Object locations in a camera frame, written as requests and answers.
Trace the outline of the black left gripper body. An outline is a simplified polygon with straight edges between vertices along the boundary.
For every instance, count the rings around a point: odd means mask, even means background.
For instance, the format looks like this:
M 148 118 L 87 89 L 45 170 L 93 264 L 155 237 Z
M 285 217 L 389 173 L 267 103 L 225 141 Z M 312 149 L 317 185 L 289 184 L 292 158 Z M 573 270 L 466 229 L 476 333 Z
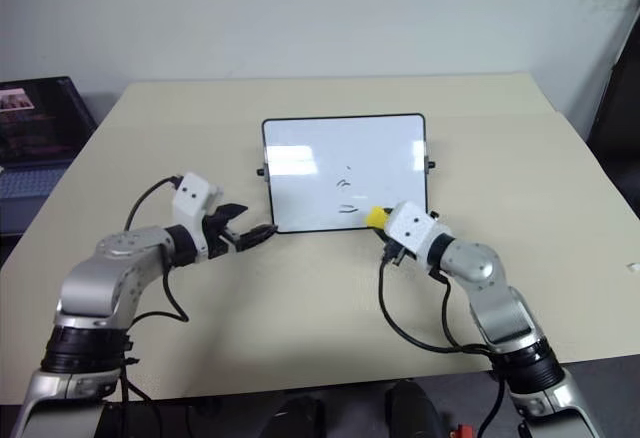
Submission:
M 230 221 L 218 219 L 215 212 L 203 217 L 202 232 L 207 243 L 209 259 L 225 255 L 229 251 L 229 243 L 234 242 L 234 239 L 228 240 L 232 235 L 228 231 Z

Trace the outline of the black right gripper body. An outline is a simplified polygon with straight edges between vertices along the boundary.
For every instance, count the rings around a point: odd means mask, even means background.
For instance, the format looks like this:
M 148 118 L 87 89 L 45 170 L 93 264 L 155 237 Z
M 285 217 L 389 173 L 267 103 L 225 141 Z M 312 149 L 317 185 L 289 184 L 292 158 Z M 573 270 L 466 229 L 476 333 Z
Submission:
M 393 264 L 399 266 L 405 258 L 416 259 L 416 255 L 402 244 L 388 240 L 383 247 L 382 266 Z

